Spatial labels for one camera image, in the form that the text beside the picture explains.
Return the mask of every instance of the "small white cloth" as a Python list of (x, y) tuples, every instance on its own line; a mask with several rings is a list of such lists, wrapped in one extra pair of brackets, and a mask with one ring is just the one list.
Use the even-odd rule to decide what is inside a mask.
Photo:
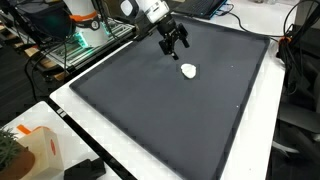
[(181, 66), (182, 73), (189, 79), (192, 79), (197, 74), (197, 68), (192, 64), (183, 64)]

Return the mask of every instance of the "green leaves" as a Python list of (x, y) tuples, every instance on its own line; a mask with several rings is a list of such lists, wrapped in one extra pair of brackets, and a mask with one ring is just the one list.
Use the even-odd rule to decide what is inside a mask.
[(16, 142), (16, 134), (12, 128), (0, 129), (0, 171), (8, 167), (12, 160), (20, 153), (20, 147)]

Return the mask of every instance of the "white table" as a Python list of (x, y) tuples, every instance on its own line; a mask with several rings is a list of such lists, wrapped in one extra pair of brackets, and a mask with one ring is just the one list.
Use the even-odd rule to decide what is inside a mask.
[[(235, 5), (232, 12), (241, 18), (244, 27), (258, 33), (274, 35), (283, 34), (285, 16), (292, 8), (282, 4), (255, 4), (247, 0), (233, 0), (232, 3)], [(294, 22), (295, 14), (294, 11), (288, 19), (288, 24)], [(239, 29), (237, 19), (231, 15), (214, 17), (209, 22)], [(265, 179), (285, 73), (281, 61), (274, 57), (276, 51), (277, 44), (272, 42), (261, 65), (232, 145), (222, 174), (223, 180)], [(52, 93), (50, 98), (136, 178), (141, 180), (181, 179), (69, 88), (72, 82), (116, 52)]]
[[(90, 159), (95, 160), (98, 155), (45, 103), (39, 102), (10, 123), (6, 125), (13, 128), (17, 137), (23, 137), (16, 127), (22, 124), (33, 130), (38, 126), (46, 126), (57, 134), (61, 151), (64, 169), (68, 169), (79, 162)], [(105, 164), (107, 173), (99, 180), (120, 180), (121, 178)], [(61, 172), (53, 180), (63, 179), (64, 172)]]

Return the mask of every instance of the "black mat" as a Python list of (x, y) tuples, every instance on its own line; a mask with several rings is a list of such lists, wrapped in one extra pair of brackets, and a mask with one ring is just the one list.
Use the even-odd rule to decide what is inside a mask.
[[(155, 33), (71, 88), (182, 178), (218, 179), (269, 39), (175, 18), (191, 44), (176, 46), (180, 60), (163, 55)], [(194, 79), (182, 75), (183, 63), (197, 66)]]

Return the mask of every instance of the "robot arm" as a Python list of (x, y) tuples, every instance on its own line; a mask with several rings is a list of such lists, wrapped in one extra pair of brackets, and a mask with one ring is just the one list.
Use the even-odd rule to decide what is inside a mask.
[(120, 7), (126, 16), (136, 16), (139, 9), (144, 12), (164, 38), (159, 45), (165, 55), (171, 55), (175, 60), (179, 59), (174, 50), (178, 40), (181, 40), (186, 48), (189, 47), (187, 30), (182, 24), (176, 24), (164, 0), (121, 0)]

